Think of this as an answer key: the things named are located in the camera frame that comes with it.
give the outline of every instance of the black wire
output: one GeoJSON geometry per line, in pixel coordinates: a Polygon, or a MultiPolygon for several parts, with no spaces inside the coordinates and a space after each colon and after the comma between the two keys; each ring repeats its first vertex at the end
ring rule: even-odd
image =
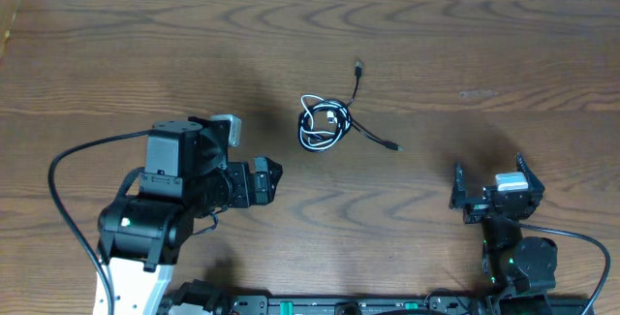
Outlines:
{"type": "Polygon", "coordinates": [[[213,225],[204,229],[201,229],[195,233],[192,234],[192,236],[196,236],[196,235],[201,235],[204,233],[210,233],[213,232],[216,228],[217,228],[217,224],[219,223],[220,219],[218,218],[218,214],[222,213],[222,212],[226,212],[228,209],[227,206],[224,206],[224,208],[218,210],[217,212],[209,212],[209,215],[211,216],[211,218],[213,218],[213,225]]]}
{"type": "Polygon", "coordinates": [[[448,292],[448,293],[450,293],[450,294],[451,294],[454,298],[456,298],[456,301],[458,301],[458,304],[459,304],[459,305],[460,305],[463,309],[465,309],[465,311],[466,311],[466,312],[464,312],[464,313],[463,313],[463,314],[461,314],[461,315],[469,314],[469,309],[467,308],[467,306],[465,306],[465,303],[463,303],[463,301],[462,301],[462,300],[461,300],[461,299],[460,299],[460,298],[456,295],[456,293],[455,293],[453,290],[451,290],[451,289],[447,289],[447,288],[444,288],[444,287],[437,288],[437,289],[433,290],[431,293],[429,293],[428,295],[426,295],[426,298],[424,299],[424,306],[426,306],[427,308],[429,308],[429,309],[430,309],[430,302],[429,302],[429,303],[427,303],[427,302],[428,302],[428,299],[429,299],[429,298],[430,298],[433,294],[436,294],[436,293],[438,293],[438,292],[448,292]]]}
{"type": "Polygon", "coordinates": [[[351,101],[349,101],[349,103],[347,104],[347,107],[350,107],[351,104],[353,103],[353,100],[356,98],[357,88],[359,87],[359,78],[361,78],[361,76],[356,76],[356,89],[353,90],[353,96],[351,96],[351,101]]]}
{"type": "Polygon", "coordinates": [[[127,192],[132,187],[136,179],[138,179],[138,176],[143,172],[144,172],[144,167],[138,167],[138,168],[135,168],[129,171],[129,173],[125,175],[125,179],[123,179],[123,182],[120,184],[120,187],[118,187],[118,191],[116,192],[116,197],[122,197],[122,196],[127,195],[127,192]]]}
{"type": "Polygon", "coordinates": [[[597,297],[601,293],[601,290],[603,289],[603,286],[605,285],[607,277],[609,276],[609,270],[611,269],[611,256],[609,255],[609,251],[607,251],[605,246],[602,243],[598,242],[596,239],[594,239],[592,237],[589,237],[589,236],[586,236],[584,234],[567,232],[567,231],[562,231],[562,230],[558,230],[558,229],[543,228],[543,227],[538,227],[538,226],[533,226],[533,225],[529,225],[529,224],[523,224],[523,223],[515,222],[515,221],[513,221],[511,219],[508,219],[506,217],[503,217],[503,218],[506,219],[507,221],[512,222],[513,224],[519,226],[522,229],[528,229],[528,230],[535,231],[535,232],[555,234],[555,235],[559,235],[559,236],[568,236],[568,237],[579,238],[579,239],[582,239],[584,241],[588,241],[588,242],[596,245],[597,247],[599,247],[599,249],[601,250],[601,252],[603,252],[603,255],[604,255],[604,269],[603,269],[603,274],[601,275],[601,279],[599,280],[599,284],[594,289],[594,293],[592,293],[592,296],[585,303],[585,306],[584,306],[583,310],[581,311],[581,315],[586,315],[586,313],[588,312],[590,307],[592,307],[592,304],[594,304],[594,301],[597,299],[597,297]]]}
{"type": "Polygon", "coordinates": [[[365,127],[363,127],[359,122],[354,120],[353,117],[351,116],[349,107],[356,99],[357,89],[359,88],[359,80],[361,78],[361,62],[359,61],[356,62],[355,75],[356,75],[356,88],[353,90],[351,101],[349,101],[348,104],[345,104],[344,102],[339,101],[339,100],[323,100],[315,104],[314,106],[308,106],[307,108],[308,108],[309,113],[306,113],[306,110],[304,110],[299,114],[299,122],[297,124],[298,140],[299,140],[299,144],[307,151],[322,152],[322,151],[328,150],[338,141],[342,140],[349,133],[349,130],[351,130],[351,127],[355,128],[358,132],[360,132],[363,136],[365,136],[367,139],[369,139],[372,142],[376,142],[391,150],[402,150],[402,147],[396,144],[395,142],[384,141],[381,138],[375,136],[372,132],[368,131],[365,127]],[[323,135],[313,135],[313,134],[302,133],[301,132],[302,129],[308,130],[310,128],[310,125],[309,125],[310,115],[314,115],[320,111],[333,111],[334,114],[336,115],[336,124],[335,124],[336,130],[334,131],[334,134],[331,137],[326,137],[323,135]],[[307,140],[308,143],[310,142],[309,140],[314,140],[318,142],[333,140],[333,142],[328,142],[324,145],[320,145],[319,147],[321,149],[318,149],[318,148],[314,148],[312,146],[307,146],[306,144],[304,144],[305,140],[303,140],[302,137],[306,137],[308,139],[307,140]]]}
{"type": "Polygon", "coordinates": [[[106,291],[106,298],[108,299],[108,315],[113,315],[114,313],[113,289],[111,288],[111,285],[109,284],[109,280],[106,277],[106,274],[104,273],[104,269],[101,263],[99,263],[99,260],[97,259],[97,255],[95,254],[95,251],[93,251],[92,247],[90,247],[90,245],[88,244],[88,241],[86,240],[86,238],[81,233],[78,226],[76,225],[76,222],[74,222],[74,220],[71,218],[71,215],[67,211],[67,208],[65,208],[65,206],[60,201],[60,196],[58,195],[58,191],[56,190],[56,184],[54,182],[54,176],[56,172],[56,167],[58,166],[60,161],[67,155],[73,154],[76,151],[83,150],[87,147],[91,147],[91,146],[95,146],[95,145],[99,145],[99,144],[103,144],[107,142],[126,140],[126,139],[133,138],[133,137],[146,136],[148,135],[148,133],[149,131],[134,132],[131,134],[108,137],[102,140],[88,142],[82,145],[75,146],[71,149],[65,150],[61,152],[60,154],[58,154],[51,161],[51,164],[49,165],[49,171],[47,172],[47,185],[49,186],[49,194],[51,194],[51,199],[54,201],[56,208],[58,208],[58,212],[60,213],[62,218],[65,220],[67,225],[69,226],[69,229],[71,229],[71,231],[74,233],[74,235],[77,238],[77,241],[79,242],[81,247],[84,249],[84,251],[88,255],[88,258],[90,258],[90,262],[92,262],[93,266],[95,266],[95,269],[97,270],[97,274],[99,274],[99,277],[101,278],[101,281],[104,285],[104,290],[106,291]]]}

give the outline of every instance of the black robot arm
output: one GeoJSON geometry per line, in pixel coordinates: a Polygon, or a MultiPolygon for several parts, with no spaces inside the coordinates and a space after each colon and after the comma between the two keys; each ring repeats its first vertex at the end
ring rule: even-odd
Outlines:
{"type": "Polygon", "coordinates": [[[516,169],[495,175],[495,185],[482,188],[481,196],[468,197],[463,170],[456,164],[449,206],[463,210],[465,224],[482,224],[482,266],[494,289],[481,306],[501,313],[500,300],[512,299],[521,301],[519,306],[535,303],[537,313],[550,314],[546,291],[555,288],[557,246],[549,238],[524,238],[515,224],[534,213],[544,186],[521,154],[516,155],[516,169]]]}
{"type": "MultiPolygon", "coordinates": [[[[240,126],[235,116],[218,115],[156,122],[149,131],[145,166],[127,174],[99,216],[99,250],[117,313],[154,313],[195,218],[215,220],[216,210],[273,202],[282,166],[257,157],[251,173],[248,163],[228,160],[240,126]],[[138,193],[129,195],[136,179],[138,193]],[[128,295],[130,301],[120,301],[128,295]]],[[[105,288],[99,278],[94,313],[108,312],[105,288]]]]}

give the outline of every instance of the cable connector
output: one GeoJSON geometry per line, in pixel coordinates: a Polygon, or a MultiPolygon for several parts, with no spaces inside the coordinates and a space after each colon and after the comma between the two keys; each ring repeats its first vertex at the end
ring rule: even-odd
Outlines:
{"type": "Polygon", "coordinates": [[[356,79],[360,79],[361,78],[361,61],[358,59],[356,61],[356,79]]]}
{"type": "Polygon", "coordinates": [[[336,117],[336,114],[332,110],[327,111],[327,122],[329,123],[338,122],[338,118],[336,117]]]}
{"type": "Polygon", "coordinates": [[[383,145],[387,149],[396,150],[396,151],[403,151],[403,147],[398,145],[398,144],[396,144],[395,142],[384,141],[383,145]]]}

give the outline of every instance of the black cable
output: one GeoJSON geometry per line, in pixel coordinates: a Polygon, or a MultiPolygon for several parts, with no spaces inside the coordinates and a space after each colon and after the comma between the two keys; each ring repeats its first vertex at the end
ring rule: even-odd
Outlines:
{"type": "Polygon", "coordinates": [[[588,312],[590,307],[592,307],[592,304],[594,304],[594,301],[597,299],[597,297],[601,293],[601,290],[603,289],[603,286],[605,285],[607,277],[609,276],[609,270],[611,269],[611,256],[609,255],[609,251],[607,251],[605,246],[602,243],[598,242],[596,239],[594,239],[592,237],[589,237],[589,236],[586,236],[584,234],[567,232],[567,231],[562,231],[562,230],[558,230],[558,229],[543,228],[543,227],[538,227],[538,226],[533,226],[533,225],[529,225],[529,224],[523,224],[523,223],[515,222],[515,221],[513,221],[511,219],[508,219],[506,217],[503,217],[503,218],[506,219],[507,221],[512,222],[513,224],[519,226],[522,229],[528,229],[528,230],[535,231],[535,232],[555,234],[555,235],[559,235],[559,236],[568,236],[568,237],[579,238],[579,239],[582,239],[584,241],[588,241],[588,242],[596,245],[597,247],[599,247],[599,249],[601,250],[601,252],[603,252],[603,255],[604,255],[604,269],[603,269],[603,274],[601,275],[601,279],[599,280],[599,284],[594,289],[594,293],[592,293],[592,296],[590,296],[590,299],[585,303],[585,306],[584,306],[583,310],[581,311],[581,315],[586,315],[586,313],[588,312]]]}
{"type": "Polygon", "coordinates": [[[228,207],[224,206],[224,208],[218,210],[217,212],[209,212],[209,215],[211,216],[211,218],[213,218],[213,225],[193,233],[192,236],[213,232],[217,228],[218,223],[220,222],[220,219],[218,218],[217,215],[222,212],[226,212],[227,210],[228,210],[228,207]]]}
{"type": "Polygon", "coordinates": [[[356,89],[353,90],[353,96],[351,96],[351,101],[347,104],[349,107],[356,98],[357,88],[359,87],[359,80],[361,79],[361,61],[356,62],[356,89]]]}
{"type": "Polygon", "coordinates": [[[351,127],[358,130],[363,136],[372,142],[376,142],[391,150],[402,150],[402,147],[395,142],[385,141],[381,138],[373,135],[359,122],[353,119],[349,107],[356,99],[357,89],[359,88],[359,80],[361,79],[361,62],[356,62],[356,88],[351,96],[351,101],[348,104],[336,99],[324,99],[315,95],[303,95],[301,97],[301,104],[304,111],[299,114],[299,121],[297,124],[299,144],[310,152],[326,151],[334,146],[338,141],[342,140],[351,127]],[[305,98],[314,98],[319,102],[313,106],[306,106],[305,98]],[[326,112],[329,123],[335,125],[335,130],[315,130],[314,115],[318,112],[326,112]]]}
{"type": "Polygon", "coordinates": [[[458,301],[458,304],[459,304],[459,305],[460,305],[463,309],[465,309],[465,311],[466,311],[466,312],[464,312],[464,313],[463,313],[463,314],[461,314],[461,315],[469,314],[469,309],[467,308],[467,306],[465,306],[465,303],[464,303],[464,302],[463,302],[463,301],[462,301],[462,300],[461,300],[461,299],[460,299],[460,298],[456,295],[456,293],[455,293],[453,290],[451,290],[451,289],[447,289],[447,288],[444,288],[444,287],[437,288],[437,289],[433,290],[431,293],[429,293],[428,295],[426,295],[426,298],[424,298],[424,306],[426,306],[427,308],[429,308],[429,309],[430,309],[430,302],[429,302],[429,303],[427,303],[427,302],[428,302],[428,299],[430,299],[430,297],[431,297],[433,294],[436,294],[436,293],[438,293],[438,292],[448,292],[448,293],[450,293],[450,294],[451,294],[454,298],[456,298],[456,301],[458,301]]]}
{"type": "Polygon", "coordinates": [[[134,182],[136,181],[136,179],[138,179],[138,176],[143,172],[144,172],[144,167],[138,167],[138,168],[135,168],[129,171],[129,173],[125,174],[125,179],[123,179],[123,182],[120,184],[120,187],[118,187],[118,191],[116,192],[116,197],[127,195],[127,192],[132,187],[132,185],[134,185],[134,182]]]}
{"type": "Polygon", "coordinates": [[[99,274],[99,277],[101,278],[101,281],[104,285],[104,290],[106,291],[106,298],[108,299],[108,314],[109,315],[113,315],[114,313],[113,289],[111,288],[111,285],[109,284],[109,280],[106,277],[106,274],[104,273],[104,269],[101,263],[99,263],[99,260],[97,259],[97,255],[95,254],[95,251],[93,251],[92,247],[90,247],[90,245],[88,244],[88,241],[86,240],[86,238],[81,233],[78,226],[76,225],[76,222],[74,222],[74,220],[71,218],[71,215],[67,211],[67,208],[65,208],[65,206],[60,201],[60,196],[58,195],[58,191],[56,190],[56,184],[54,182],[54,175],[56,172],[56,167],[58,166],[60,161],[67,155],[73,154],[76,151],[80,151],[80,150],[83,150],[91,146],[95,146],[95,145],[99,145],[99,144],[103,144],[107,142],[126,140],[126,139],[133,138],[133,137],[146,136],[148,135],[148,133],[149,131],[134,132],[131,134],[108,137],[102,140],[88,142],[82,145],[75,146],[71,149],[65,150],[61,152],[60,154],[58,154],[51,161],[51,164],[49,165],[49,171],[47,172],[47,185],[49,186],[49,194],[51,194],[51,199],[54,201],[56,208],[58,208],[58,212],[60,213],[62,218],[65,220],[67,225],[69,226],[69,229],[71,229],[71,231],[76,236],[79,244],[82,246],[84,251],[86,251],[88,258],[90,258],[90,262],[92,262],[93,266],[95,266],[95,269],[97,270],[97,274],[99,274]]]}

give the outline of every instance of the wood grain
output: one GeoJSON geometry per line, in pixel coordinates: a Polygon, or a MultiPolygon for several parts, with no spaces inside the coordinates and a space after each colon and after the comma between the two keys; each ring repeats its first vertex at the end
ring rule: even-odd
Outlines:
{"type": "MultiPolygon", "coordinates": [[[[0,312],[88,313],[95,273],[47,192],[72,145],[188,114],[244,121],[234,160],[283,164],[268,207],[227,212],[181,251],[194,278],[273,294],[480,290],[481,227],[448,209],[460,159],[473,183],[524,153],[547,187],[529,222],[620,255],[620,0],[24,0],[0,66],[0,312]],[[303,92],[344,99],[403,145],[351,133],[296,140],[303,92]]],[[[76,154],[58,186],[91,242],[144,140],[76,154]]],[[[199,222],[199,226],[208,222],[199,222]]],[[[586,296],[603,257],[554,237],[561,295],[586,296]]],[[[616,268],[597,312],[620,311],[616,268]]]]}

